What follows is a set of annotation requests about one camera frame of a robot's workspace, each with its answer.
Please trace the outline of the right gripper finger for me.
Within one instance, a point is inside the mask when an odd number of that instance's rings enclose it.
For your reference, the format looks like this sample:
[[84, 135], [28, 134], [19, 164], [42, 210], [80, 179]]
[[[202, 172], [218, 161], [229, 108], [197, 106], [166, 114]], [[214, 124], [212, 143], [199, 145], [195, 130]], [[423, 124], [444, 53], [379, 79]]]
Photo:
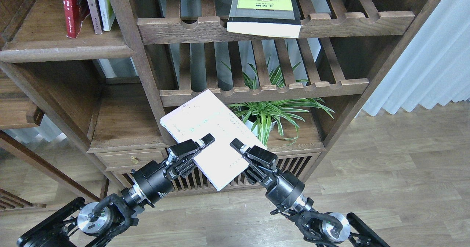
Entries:
[[250, 150], [248, 145], [242, 143], [238, 138], [235, 138], [231, 143], [230, 147], [234, 148], [240, 155], [244, 155], [247, 151]]

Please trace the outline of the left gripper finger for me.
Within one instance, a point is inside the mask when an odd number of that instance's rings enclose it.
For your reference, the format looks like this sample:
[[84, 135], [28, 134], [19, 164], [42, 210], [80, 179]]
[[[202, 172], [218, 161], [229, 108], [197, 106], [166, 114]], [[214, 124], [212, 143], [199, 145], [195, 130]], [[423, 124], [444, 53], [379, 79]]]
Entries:
[[200, 147], [200, 148], [205, 148], [207, 147], [208, 145], [212, 144], [213, 142], [215, 142], [215, 138], [213, 137], [212, 134], [208, 133], [207, 135], [205, 135], [204, 137], [198, 139], [196, 141], [196, 144]]

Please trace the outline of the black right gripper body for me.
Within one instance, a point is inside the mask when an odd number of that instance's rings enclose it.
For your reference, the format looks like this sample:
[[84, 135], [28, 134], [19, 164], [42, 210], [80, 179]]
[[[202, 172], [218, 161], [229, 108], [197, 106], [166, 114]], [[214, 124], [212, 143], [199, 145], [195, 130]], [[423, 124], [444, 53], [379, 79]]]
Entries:
[[259, 183], [266, 188], [265, 196], [276, 207], [272, 214], [296, 214], [306, 208], [304, 183], [288, 171], [281, 172], [277, 155], [258, 146], [244, 146], [243, 158], [249, 163], [243, 174], [251, 185]]

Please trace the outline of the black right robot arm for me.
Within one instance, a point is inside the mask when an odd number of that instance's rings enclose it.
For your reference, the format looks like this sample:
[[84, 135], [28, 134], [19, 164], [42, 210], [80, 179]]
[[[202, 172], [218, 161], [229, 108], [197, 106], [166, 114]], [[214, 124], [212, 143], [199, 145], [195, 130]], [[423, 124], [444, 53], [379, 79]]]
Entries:
[[265, 196], [276, 207], [271, 214], [279, 213], [294, 222], [305, 241], [318, 247], [336, 247], [345, 240], [355, 247], [387, 246], [356, 214], [315, 210], [313, 200], [303, 195], [304, 182], [289, 171], [280, 170], [276, 154], [258, 146], [249, 147], [238, 139], [230, 145], [248, 161], [243, 174], [249, 183], [266, 188]]

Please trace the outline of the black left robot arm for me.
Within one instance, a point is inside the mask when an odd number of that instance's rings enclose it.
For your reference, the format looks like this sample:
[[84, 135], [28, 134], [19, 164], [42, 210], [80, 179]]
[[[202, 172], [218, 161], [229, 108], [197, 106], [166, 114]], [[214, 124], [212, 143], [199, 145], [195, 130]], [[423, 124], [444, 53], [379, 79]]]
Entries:
[[70, 237], [80, 230], [94, 239], [89, 247], [104, 247], [113, 237], [139, 222], [144, 206], [154, 206], [174, 190], [173, 180], [186, 177], [195, 167], [193, 158], [212, 144], [211, 134], [199, 140], [186, 140], [167, 149], [162, 162], [148, 162], [131, 176], [134, 185], [124, 188], [121, 196], [112, 194], [100, 202], [84, 203], [77, 197], [66, 206], [19, 237], [19, 247], [72, 247]]

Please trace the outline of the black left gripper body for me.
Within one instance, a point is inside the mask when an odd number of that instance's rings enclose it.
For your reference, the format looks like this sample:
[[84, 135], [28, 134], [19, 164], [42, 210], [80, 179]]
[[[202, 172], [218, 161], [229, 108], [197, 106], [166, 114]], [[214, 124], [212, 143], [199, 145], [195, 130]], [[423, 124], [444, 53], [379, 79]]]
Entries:
[[169, 157], [161, 163], [151, 161], [139, 170], [131, 171], [134, 185], [123, 190], [123, 199], [129, 207], [154, 207], [174, 190], [172, 181], [186, 177], [194, 168], [193, 157], [202, 151], [202, 140], [186, 140], [169, 147]]

